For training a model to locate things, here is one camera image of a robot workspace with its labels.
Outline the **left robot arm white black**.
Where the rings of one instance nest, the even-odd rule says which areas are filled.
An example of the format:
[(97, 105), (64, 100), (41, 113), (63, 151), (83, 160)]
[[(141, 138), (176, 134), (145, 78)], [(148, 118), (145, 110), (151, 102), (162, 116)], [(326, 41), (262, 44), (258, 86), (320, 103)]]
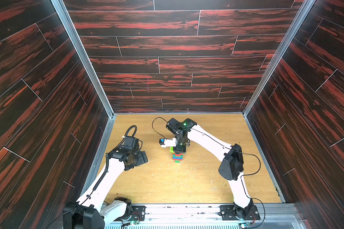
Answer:
[(64, 229), (104, 229), (114, 221), (122, 226), (138, 224), (145, 219), (144, 206), (132, 206), (128, 198), (117, 197), (103, 206), (104, 200), (116, 179), (123, 171), (148, 162), (145, 151), (127, 152), (114, 149), (106, 154), (103, 172), (87, 191), (75, 202), (69, 202), (63, 209)]

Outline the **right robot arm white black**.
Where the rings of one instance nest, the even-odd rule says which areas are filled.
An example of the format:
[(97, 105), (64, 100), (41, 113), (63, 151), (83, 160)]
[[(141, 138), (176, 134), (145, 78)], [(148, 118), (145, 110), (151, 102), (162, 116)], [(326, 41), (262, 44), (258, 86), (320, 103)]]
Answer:
[(193, 141), (221, 162), (219, 174), (228, 181), (234, 197), (236, 216), (245, 219), (254, 207), (244, 182), (243, 153), (238, 144), (228, 144), (209, 134), (195, 121), (187, 118), (183, 122), (170, 119), (166, 128), (174, 134), (174, 138), (161, 138), (159, 143), (163, 148), (170, 148), (174, 156), (184, 154)]

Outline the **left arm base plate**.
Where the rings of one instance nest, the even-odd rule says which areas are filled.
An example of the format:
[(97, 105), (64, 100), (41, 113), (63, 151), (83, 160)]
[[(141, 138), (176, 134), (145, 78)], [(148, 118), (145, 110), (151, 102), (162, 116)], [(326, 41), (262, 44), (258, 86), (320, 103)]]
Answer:
[(146, 206), (132, 205), (130, 221), (144, 221), (146, 214)]

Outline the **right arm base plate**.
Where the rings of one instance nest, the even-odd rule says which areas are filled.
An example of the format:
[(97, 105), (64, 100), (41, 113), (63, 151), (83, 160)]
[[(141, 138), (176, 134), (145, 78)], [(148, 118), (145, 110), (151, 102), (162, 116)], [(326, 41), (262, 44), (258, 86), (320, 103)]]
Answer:
[(246, 208), (237, 205), (221, 205), (219, 210), (218, 214), (222, 220), (260, 220), (260, 214), (255, 205), (249, 205)]

